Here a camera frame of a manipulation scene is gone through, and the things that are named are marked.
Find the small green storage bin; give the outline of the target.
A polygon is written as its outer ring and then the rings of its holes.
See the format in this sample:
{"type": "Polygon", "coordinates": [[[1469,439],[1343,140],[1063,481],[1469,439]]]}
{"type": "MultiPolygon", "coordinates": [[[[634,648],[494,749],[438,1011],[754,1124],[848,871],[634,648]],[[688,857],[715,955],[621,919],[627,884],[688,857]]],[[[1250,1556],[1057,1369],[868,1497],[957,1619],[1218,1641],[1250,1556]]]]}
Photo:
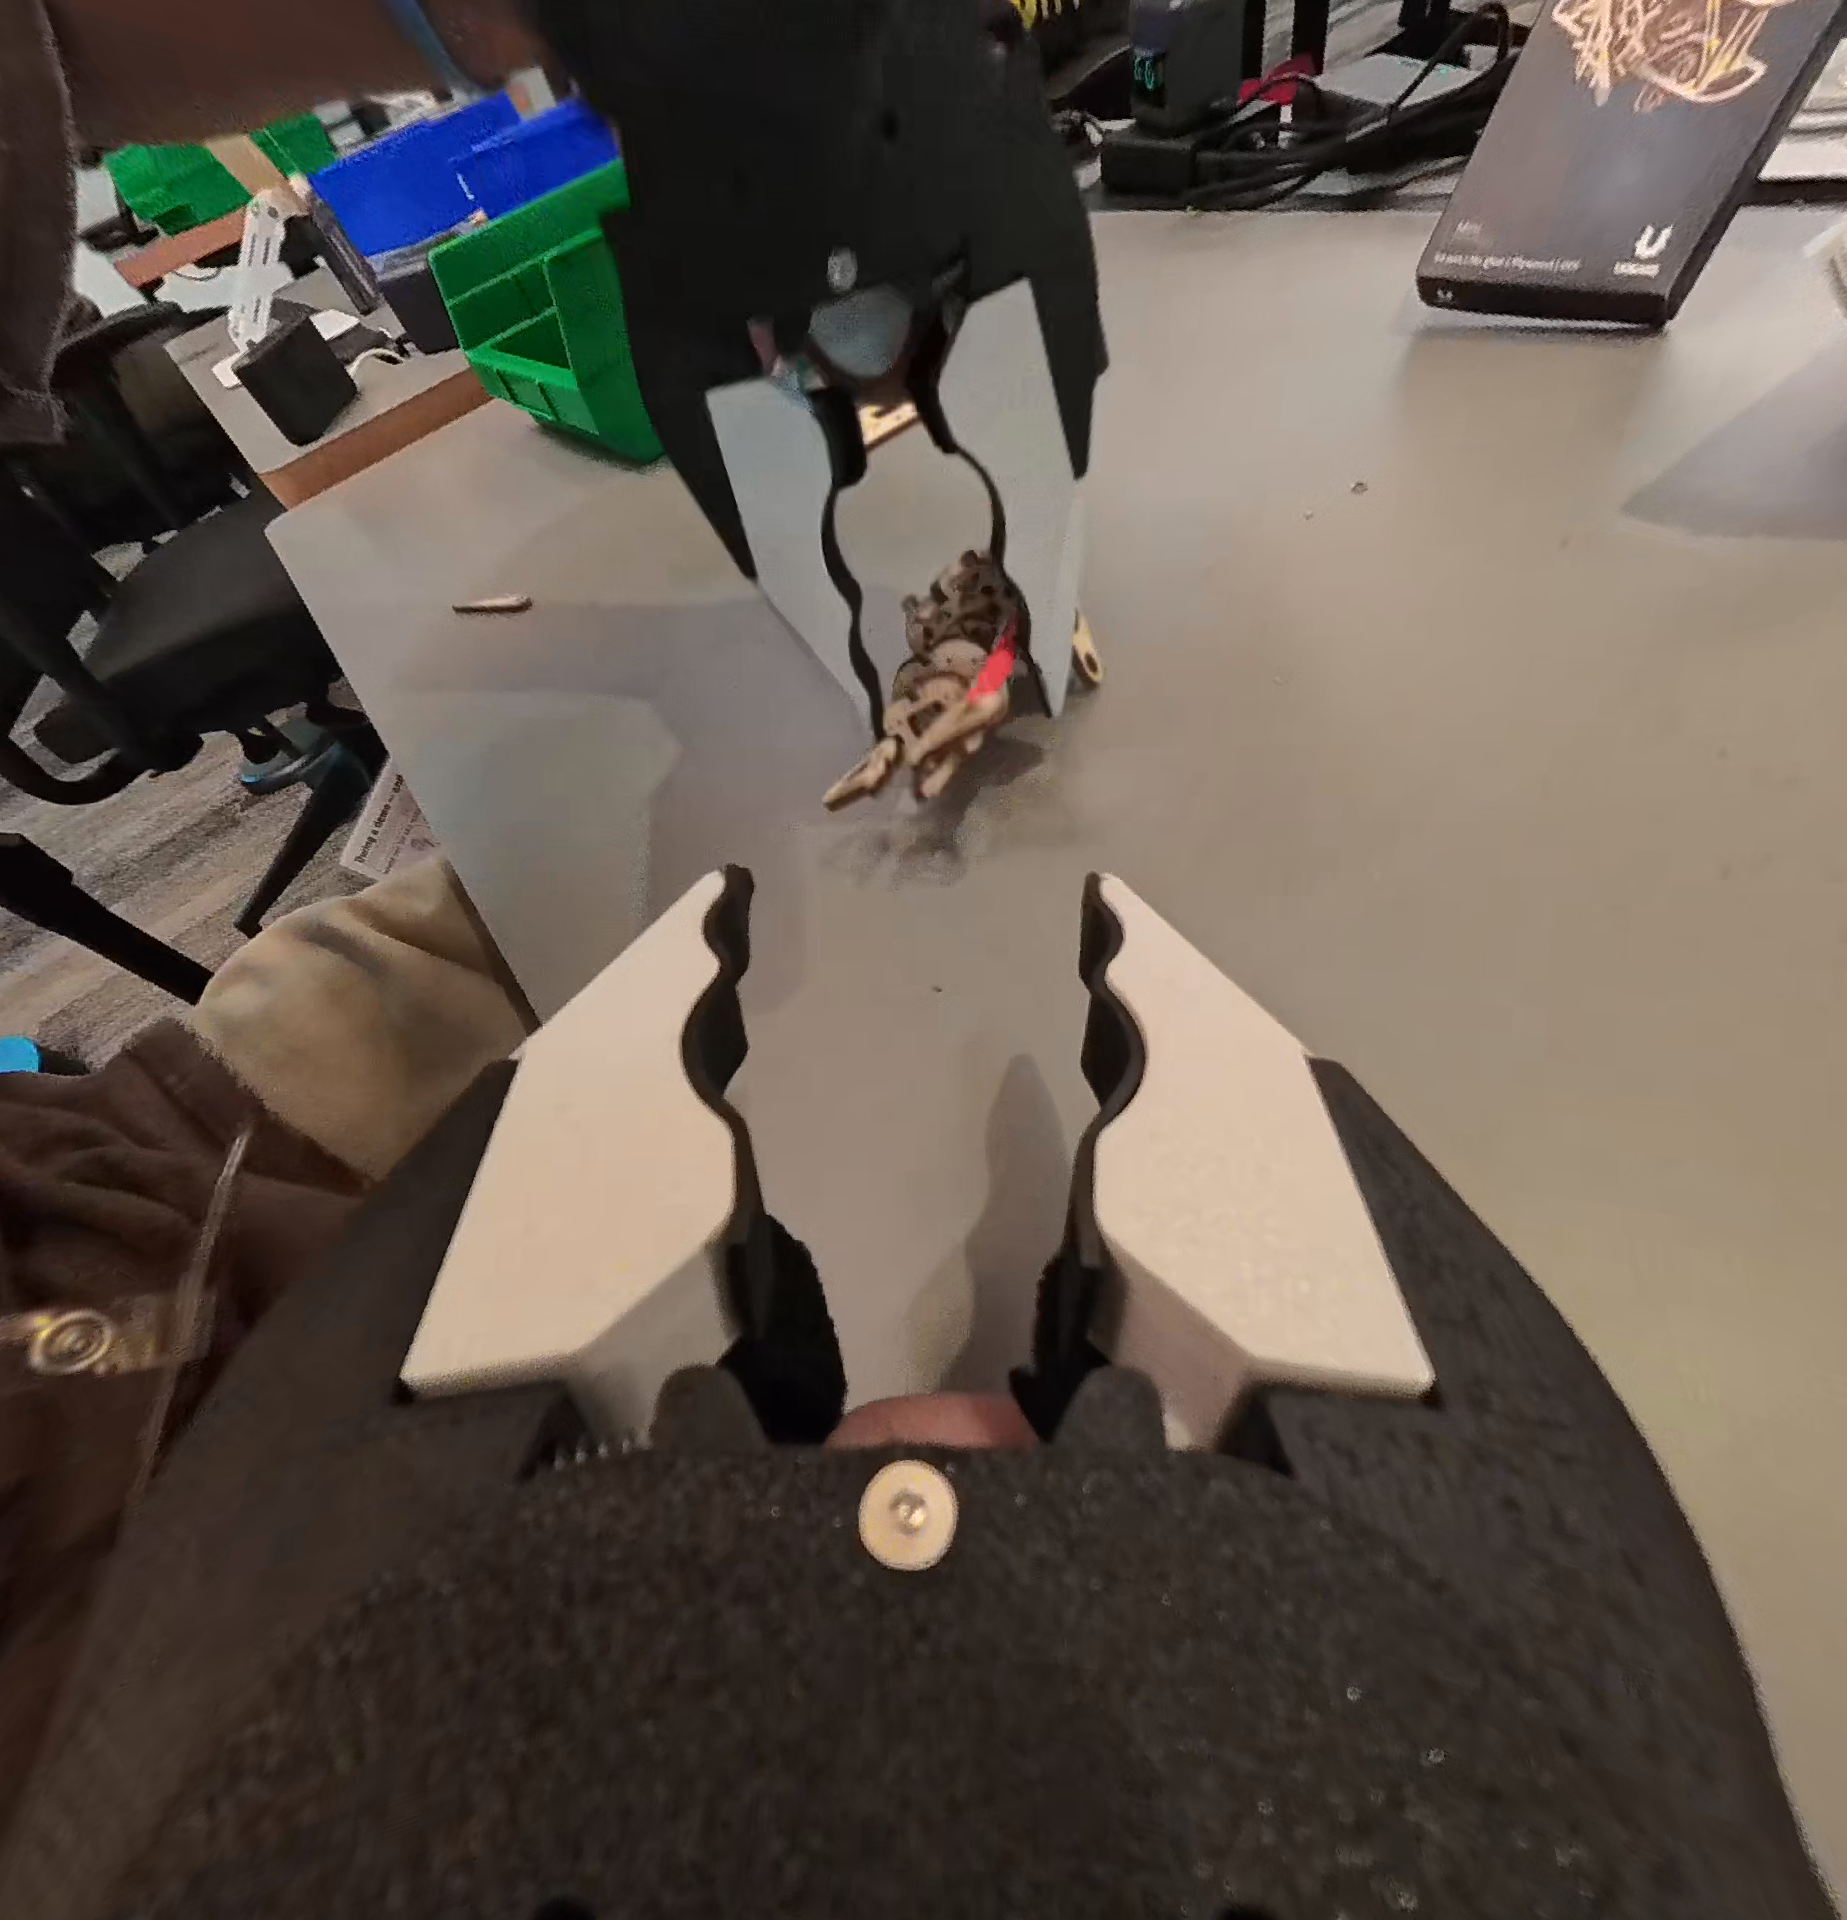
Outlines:
{"type": "Polygon", "coordinates": [[[122,147],[101,159],[121,206],[144,228],[183,234],[242,210],[250,190],[198,144],[122,147]]]}

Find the brown-edged side desk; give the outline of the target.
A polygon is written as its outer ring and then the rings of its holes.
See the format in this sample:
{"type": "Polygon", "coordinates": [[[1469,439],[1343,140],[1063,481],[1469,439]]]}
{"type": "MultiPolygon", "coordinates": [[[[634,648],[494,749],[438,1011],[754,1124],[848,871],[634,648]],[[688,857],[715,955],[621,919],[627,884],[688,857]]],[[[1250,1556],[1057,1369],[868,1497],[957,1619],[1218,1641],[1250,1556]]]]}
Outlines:
{"type": "MultiPolygon", "coordinates": [[[[163,297],[198,314],[237,300],[235,265],[209,277],[206,261],[235,254],[238,243],[241,216],[230,214],[209,228],[116,254],[109,266],[137,299],[163,297]]],[[[168,346],[168,357],[242,465],[287,511],[335,492],[487,404],[479,375],[458,349],[365,355],[349,366],[359,395],[324,436],[294,444],[241,386],[225,384],[224,366],[231,359],[225,319],[194,325],[168,346]]]]}

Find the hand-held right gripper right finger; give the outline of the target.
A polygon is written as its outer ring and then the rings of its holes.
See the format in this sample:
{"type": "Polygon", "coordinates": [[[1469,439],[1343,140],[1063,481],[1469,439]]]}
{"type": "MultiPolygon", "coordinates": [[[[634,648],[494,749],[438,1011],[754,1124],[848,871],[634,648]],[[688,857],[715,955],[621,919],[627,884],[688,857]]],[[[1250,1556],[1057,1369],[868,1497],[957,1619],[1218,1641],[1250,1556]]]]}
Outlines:
{"type": "Polygon", "coordinates": [[[1062,1335],[1212,1453],[1265,1390],[1423,1404],[1413,1320],[1318,1061],[1121,876],[1081,916],[1085,1080],[1062,1335]]]}

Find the wooden mechanical hand model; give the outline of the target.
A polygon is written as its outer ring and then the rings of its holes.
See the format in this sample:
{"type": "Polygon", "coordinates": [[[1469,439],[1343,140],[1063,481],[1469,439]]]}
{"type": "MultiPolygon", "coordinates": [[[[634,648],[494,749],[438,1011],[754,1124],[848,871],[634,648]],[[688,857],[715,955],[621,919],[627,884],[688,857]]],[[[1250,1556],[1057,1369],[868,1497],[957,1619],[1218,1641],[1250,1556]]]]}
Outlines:
{"type": "Polygon", "coordinates": [[[1007,703],[972,708],[966,693],[983,656],[1013,633],[1021,660],[1026,610],[1004,564],[964,552],[925,594],[904,597],[906,656],[900,660],[870,752],[836,781],[824,807],[839,812],[876,796],[896,775],[911,777],[918,801],[936,799],[1007,721],[1007,703]]]}

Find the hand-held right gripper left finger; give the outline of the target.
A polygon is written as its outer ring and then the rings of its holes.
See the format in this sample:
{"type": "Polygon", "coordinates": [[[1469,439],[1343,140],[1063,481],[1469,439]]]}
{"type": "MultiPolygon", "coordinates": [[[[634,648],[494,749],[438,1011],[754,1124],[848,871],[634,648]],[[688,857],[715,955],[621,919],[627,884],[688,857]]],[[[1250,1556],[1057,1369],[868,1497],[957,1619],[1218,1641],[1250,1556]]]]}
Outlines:
{"type": "Polygon", "coordinates": [[[754,882],[701,876],[512,1057],[401,1384],[563,1390],[605,1442],[743,1332],[730,1261],[765,1237],[727,1092],[746,1060],[754,882]]]}

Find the black charger with display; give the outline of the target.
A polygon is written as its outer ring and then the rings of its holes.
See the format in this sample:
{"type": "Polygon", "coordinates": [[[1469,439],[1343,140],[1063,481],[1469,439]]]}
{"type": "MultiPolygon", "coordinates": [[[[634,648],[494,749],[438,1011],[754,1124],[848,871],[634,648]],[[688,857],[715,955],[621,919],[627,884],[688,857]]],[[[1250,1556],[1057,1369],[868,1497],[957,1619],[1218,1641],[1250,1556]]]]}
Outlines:
{"type": "Polygon", "coordinates": [[[1246,80],[1246,3],[1130,3],[1135,126],[1180,136],[1235,112],[1246,80]]]}

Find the white hinged device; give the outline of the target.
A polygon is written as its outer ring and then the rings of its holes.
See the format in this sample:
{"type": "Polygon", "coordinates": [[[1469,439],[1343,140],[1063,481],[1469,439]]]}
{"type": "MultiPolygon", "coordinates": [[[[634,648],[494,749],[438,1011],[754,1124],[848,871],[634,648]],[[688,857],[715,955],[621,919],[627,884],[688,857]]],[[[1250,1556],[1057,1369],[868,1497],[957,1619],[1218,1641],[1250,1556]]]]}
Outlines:
{"type": "Polygon", "coordinates": [[[291,180],[269,187],[242,210],[238,283],[225,325],[235,357],[261,346],[277,325],[277,299],[291,282],[285,240],[291,221],[306,216],[306,205],[291,180]]]}

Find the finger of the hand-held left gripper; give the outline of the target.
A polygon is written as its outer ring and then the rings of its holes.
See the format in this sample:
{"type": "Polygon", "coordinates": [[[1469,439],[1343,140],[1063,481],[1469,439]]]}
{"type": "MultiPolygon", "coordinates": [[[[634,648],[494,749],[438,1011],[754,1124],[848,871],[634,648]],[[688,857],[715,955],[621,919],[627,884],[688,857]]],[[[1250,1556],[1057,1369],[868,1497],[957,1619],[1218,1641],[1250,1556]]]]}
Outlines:
{"type": "Polygon", "coordinates": [[[856,396],[758,375],[709,390],[706,405],[749,577],[880,738],[883,684],[867,648],[865,592],[839,536],[841,496],[868,471],[856,396]]]}
{"type": "Polygon", "coordinates": [[[1021,660],[1058,718],[1073,680],[1086,470],[1071,454],[1030,280],[936,315],[925,412],[940,447],[983,483],[988,550],[1023,602],[1021,660]]]}

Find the blue storage bin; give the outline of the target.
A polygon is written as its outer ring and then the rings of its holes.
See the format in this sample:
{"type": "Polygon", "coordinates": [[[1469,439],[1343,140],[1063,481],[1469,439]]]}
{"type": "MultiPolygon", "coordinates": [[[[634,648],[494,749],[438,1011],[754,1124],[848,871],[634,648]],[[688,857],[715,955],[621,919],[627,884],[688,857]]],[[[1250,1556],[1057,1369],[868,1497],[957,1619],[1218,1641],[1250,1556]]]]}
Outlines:
{"type": "Polygon", "coordinates": [[[465,184],[472,151],[522,124],[503,95],[411,121],[309,176],[357,254],[403,254],[464,228],[480,213],[465,184]]]}
{"type": "Polygon", "coordinates": [[[488,220],[502,220],[617,159],[611,126],[573,100],[476,141],[458,164],[458,180],[488,220]]]}

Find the printed paper sheet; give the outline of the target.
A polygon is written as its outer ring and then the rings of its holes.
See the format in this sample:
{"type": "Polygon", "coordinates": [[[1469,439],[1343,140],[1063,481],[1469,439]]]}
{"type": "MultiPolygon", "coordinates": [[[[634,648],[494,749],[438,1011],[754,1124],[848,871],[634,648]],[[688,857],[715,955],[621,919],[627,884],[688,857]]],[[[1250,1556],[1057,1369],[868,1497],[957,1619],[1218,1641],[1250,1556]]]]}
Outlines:
{"type": "Polygon", "coordinates": [[[385,764],[339,853],[339,871],[377,884],[440,853],[432,826],[395,764],[385,764]]]}

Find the small black cube box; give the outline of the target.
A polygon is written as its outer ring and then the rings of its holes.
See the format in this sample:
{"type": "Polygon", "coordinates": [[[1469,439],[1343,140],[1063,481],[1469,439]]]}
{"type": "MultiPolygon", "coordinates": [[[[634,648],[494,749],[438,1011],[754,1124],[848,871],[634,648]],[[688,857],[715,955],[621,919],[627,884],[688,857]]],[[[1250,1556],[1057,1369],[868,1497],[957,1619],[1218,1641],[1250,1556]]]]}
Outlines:
{"type": "Polygon", "coordinates": [[[271,325],[231,362],[238,388],[294,449],[330,434],[359,401],[360,386],[318,329],[313,312],[271,325]]]}

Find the black model kit box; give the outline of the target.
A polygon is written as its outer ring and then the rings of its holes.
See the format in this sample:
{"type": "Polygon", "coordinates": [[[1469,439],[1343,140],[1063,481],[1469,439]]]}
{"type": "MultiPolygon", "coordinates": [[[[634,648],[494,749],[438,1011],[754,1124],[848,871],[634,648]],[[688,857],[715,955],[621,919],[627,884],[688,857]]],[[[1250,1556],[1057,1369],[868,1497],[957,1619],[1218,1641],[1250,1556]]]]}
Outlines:
{"type": "Polygon", "coordinates": [[[1545,4],[1416,266],[1425,309],[1659,333],[1847,3],[1545,4]]]}

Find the black office chair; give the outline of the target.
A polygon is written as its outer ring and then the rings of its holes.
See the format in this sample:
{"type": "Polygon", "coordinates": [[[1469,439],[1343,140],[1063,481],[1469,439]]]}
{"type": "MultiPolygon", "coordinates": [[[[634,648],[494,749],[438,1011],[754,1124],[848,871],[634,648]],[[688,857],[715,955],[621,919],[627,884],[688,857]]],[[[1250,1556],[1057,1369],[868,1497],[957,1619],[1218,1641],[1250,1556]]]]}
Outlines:
{"type": "Polygon", "coordinates": [[[0,451],[0,781],[90,807],[192,764],[210,735],[284,761],[304,807],[237,929],[261,930],[360,812],[387,761],[335,703],[339,667],[269,541],[284,507],[231,444],[169,459],[122,388],[121,361],[172,369],[204,314],[155,300],[73,333],[67,442],[0,451]]]}

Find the large green storage bin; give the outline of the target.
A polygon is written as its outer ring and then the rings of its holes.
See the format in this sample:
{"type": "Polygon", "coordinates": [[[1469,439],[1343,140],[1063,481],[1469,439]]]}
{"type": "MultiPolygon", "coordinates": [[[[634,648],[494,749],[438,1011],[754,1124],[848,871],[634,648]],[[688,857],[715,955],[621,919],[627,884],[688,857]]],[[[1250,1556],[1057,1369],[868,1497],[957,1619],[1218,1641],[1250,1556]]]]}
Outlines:
{"type": "Polygon", "coordinates": [[[631,357],[603,221],[631,205],[620,159],[432,251],[456,346],[488,396],[649,467],[665,459],[631,357]]]}

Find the black power strip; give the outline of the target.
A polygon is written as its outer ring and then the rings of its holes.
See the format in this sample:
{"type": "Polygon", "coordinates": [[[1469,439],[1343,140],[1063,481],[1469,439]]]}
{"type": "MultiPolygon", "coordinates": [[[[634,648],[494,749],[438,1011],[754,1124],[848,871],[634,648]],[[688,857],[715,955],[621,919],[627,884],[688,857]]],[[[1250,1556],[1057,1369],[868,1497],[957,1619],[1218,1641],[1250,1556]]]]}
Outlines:
{"type": "Polygon", "coordinates": [[[1137,126],[1106,134],[1098,153],[1106,195],[1195,201],[1270,195],[1313,176],[1316,164],[1267,140],[1270,124],[1154,136],[1137,126]]]}

